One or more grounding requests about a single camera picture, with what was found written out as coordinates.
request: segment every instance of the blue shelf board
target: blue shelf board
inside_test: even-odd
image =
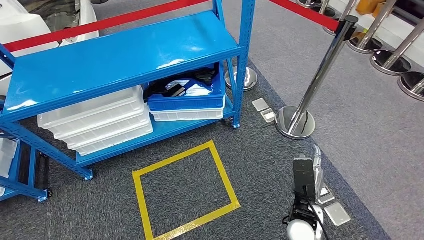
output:
[[[204,67],[244,49],[212,11],[204,11],[20,56],[2,122]]]
[[[16,182],[19,179],[19,166],[21,165],[21,141],[17,140],[16,153],[12,160],[12,164],[9,170],[9,180]],[[9,198],[19,195],[18,191],[6,188],[3,196],[0,196],[0,202]]]
[[[224,119],[233,117],[235,112],[233,111],[233,104],[228,97],[225,100],[224,108]],[[136,139],[100,150],[85,156],[76,154],[76,164],[79,167],[85,167],[129,151],[165,140],[167,138],[185,133],[190,130],[194,130],[208,124],[215,123],[221,119],[211,120],[193,120],[193,121],[154,121],[152,117],[153,132],[138,137]]]

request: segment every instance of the white plastic tray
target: white plastic tray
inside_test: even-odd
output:
[[[147,122],[141,122],[128,128],[110,132],[109,134],[98,137],[90,142],[82,142],[74,145],[68,144],[68,148],[77,151],[81,156],[85,156],[152,132],[153,126],[149,118]]]
[[[13,158],[15,157],[18,143],[7,138],[0,138],[0,176],[9,178],[9,171]],[[0,187],[0,197],[5,194],[6,189]]]
[[[224,106],[221,108],[150,111],[150,113],[153,114],[156,122],[222,119],[224,117],[225,100],[226,97],[224,96]]]
[[[135,86],[38,115],[38,126],[63,135],[85,131],[144,109],[143,90]]]
[[[84,131],[71,132],[70,134],[64,134],[58,136],[58,140],[62,140],[68,144],[70,149],[75,148],[78,144],[87,145],[91,142],[95,142],[99,138],[103,138],[110,133],[119,132],[124,129],[131,128],[132,126],[148,125],[150,122],[150,114],[141,108],[137,111],[131,112],[127,115],[118,115],[114,118],[115,121],[109,122],[105,125],[100,125],[95,128],[88,128]]]

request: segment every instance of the blue metal shelf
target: blue metal shelf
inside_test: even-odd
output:
[[[235,114],[233,111],[233,104],[228,97],[226,97],[225,100],[223,114],[224,119],[233,117]],[[91,153],[89,155],[81,156],[77,153],[77,166],[85,167],[221,120],[211,119],[194,121],[154,121],[153,117],[151,118],[151,123],[154,129],[152,133],[106,148],[101,151]]]
[[[241,53],[212,11],[16,58],[1,118],[18,121]],[[72,74],[69,65],[75,64]]]
[[[242,0],[238,43],[225,28],[222,0],[212,3],[209,11],[17,58],[0,44],[0,59],[13,69],[0,128],[91,180],[93,172],[88,165],[217,120],[153,122],[152,134],[87,156],[77,155],[76,161],[19,121],[217,62],[230,63],[232,57],[237,57],[237,79],[231,79],[233,103],[226,101],[224,118],[233,117],[233,127],[240,127],[255,0]],[[63,58],[75,64],[72,74]],[[47,196],[45,191],[5,178],[0,177],[0,182],[27,196],[42,200]]]

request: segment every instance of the yellow tape square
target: yellow tape square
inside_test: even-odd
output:
[[[219,175],[221,176],[222,182],[224,183],[225,190],[229,196],[229,199],[231,201],[230,204],[221,207],[218,210],[215,210],[213,212],[210,212],[202,217],[199,217],[196,220],[193,220],[183,226],[180,226],[172,231],[169,231],[165,234],[162,234],[158,237],[153,237],[153,231],[152,226],[150,224],[149,219],[149,213],[147,211],[147,205],[146,205],[146,199],[143,193],[143,187],[142,187],[142,180],[141,176],[147,173],[150,173],[154,170],[157,170],[159,168],[162,168],[166,165],[169,165],[171,163],[175,163],[178,160],[181,160],[183,158],[186,158],[190,155],[196,154],[200,151],[209,149],[212,153],[213,160],[215,161],[215,165],[218,168]],[[137,199],[138,199],[138,206],[140,207],[140,213],[141,213],[141,220],[143,222],[143,228],[144,228],[144,234],[146,240],[170,240],[174,239],[178,236],[181,236],[197,227],[200,227],[206,223],[209,223],[219,217],[224,216],[225,214],[228,214],[238,208],[240,208],[239,200],[237,200],[236,193],[234,192],[233,187],[231,186],[230,179],[227,176],[227,173],[224,169],[223,162],[221,161],[220,155],[218,154],[217,148],[215,147],[214,141],[208,141],[207,143],[204,143],[200,146],[197,146],[195,148],[192,148],[190,150],[187,150],[185,152],[179,153],[175,156],[172,156],[168,159],[162,160],[160,162],[157,162],[155,164],[152,164],[148,167],[145,167],[143,169],[133,171],[132,177],[134,179],[135,184],[135,191],[137,193]]]

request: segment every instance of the dark gray carpet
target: dark gray carpet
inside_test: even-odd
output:
[[[311,156],[313,141],[294,141],[280,135],[252,106],[258,98],[264,98],[273,109],[284,105],[259,73],[257,87],[245,94],[241,128],[232,129],[223,120],[97,163],[92,181],[84,182],[50,160],[48,182],[41,184],[48,185],[53,197],[40,204],[22,196],[0,202],[1,239],[144,239],[132,171],[210,140],[216,145],[241,208],[178,239],[287,239],[282,219],[294,198],[292,160],[300,154]],[[39,134],[50,137],[43,131]],[[323,167],[327,184],[337,197],[341,196],[338,200],[352,216],[351,222],[340,227],[326,218],[330,238],[389,239],[326,157]],[[155,237],[229,203],[207,152],[141,178]]]

